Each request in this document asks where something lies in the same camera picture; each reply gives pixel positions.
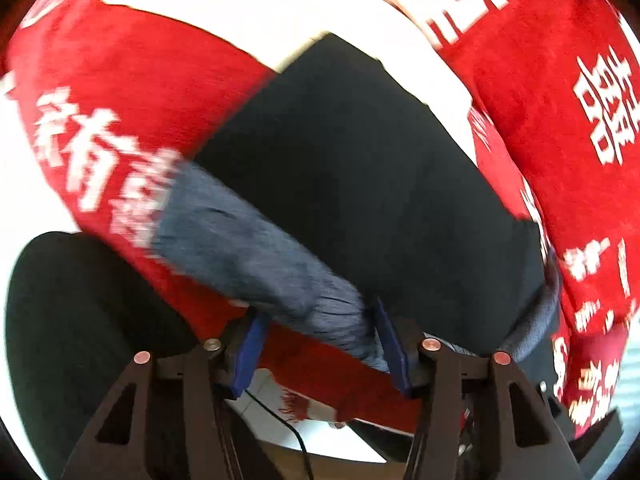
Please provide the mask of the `black pants grey patterned waistband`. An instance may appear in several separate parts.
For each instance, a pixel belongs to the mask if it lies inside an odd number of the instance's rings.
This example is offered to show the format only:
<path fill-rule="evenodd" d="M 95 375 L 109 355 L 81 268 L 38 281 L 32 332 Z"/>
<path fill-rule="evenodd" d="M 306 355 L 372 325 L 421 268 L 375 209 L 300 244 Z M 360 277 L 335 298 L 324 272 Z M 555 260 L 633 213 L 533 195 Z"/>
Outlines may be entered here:
<path fill-rule="evenodd" d="M 554 378 L 559 271 L 430 109 L 383 66 L 328 35 L 271 74 L 184 157 L 168 162 L 148 222 L 150 258 L 267 313 L 262 354 L 290 388 L 350 418 L 409 430 L 373 305 L 484 356 Z M 128 259 L 79 231 L 38 236 L 10 281 L 6 342 L 16 403 L 58 477 L 112 383 L 140 351 L 173 356 L 190 331 Z"/>

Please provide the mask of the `red blanket white characters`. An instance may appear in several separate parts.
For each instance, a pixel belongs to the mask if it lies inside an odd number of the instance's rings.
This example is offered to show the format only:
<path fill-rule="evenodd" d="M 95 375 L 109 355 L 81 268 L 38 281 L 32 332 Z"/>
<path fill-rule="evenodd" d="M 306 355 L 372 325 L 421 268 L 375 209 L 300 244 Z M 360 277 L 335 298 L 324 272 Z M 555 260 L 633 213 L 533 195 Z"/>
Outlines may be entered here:
<path fill-rule="evenodd" d="M 38 0 L 3 53 L 77 225 L 200 338 L 410 432 L 368 307 L 510 353 L 584 434 L 639 309 L 639 61 L 608 0 Z"/>

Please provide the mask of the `white bed sheet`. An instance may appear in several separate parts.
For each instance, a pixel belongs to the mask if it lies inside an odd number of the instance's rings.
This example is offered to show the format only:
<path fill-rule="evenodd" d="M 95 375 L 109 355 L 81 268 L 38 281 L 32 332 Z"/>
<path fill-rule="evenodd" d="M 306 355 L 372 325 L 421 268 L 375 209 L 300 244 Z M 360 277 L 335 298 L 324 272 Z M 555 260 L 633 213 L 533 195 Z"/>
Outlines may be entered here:
<path fill-rule="evenodd" d="M 171 159 L 198 148 L 256 86 L 325 32 L 382 62 L 469 158 L 472 100 L 423 35 L 381 0 L 38 0 L 2 55 L 3 99 L 21 142 L 2 169 L 2 226 L 99 237 L 130 260 L 153 298 L 207 336 L 242 307 L 145 252 L 145 217 Z"/>

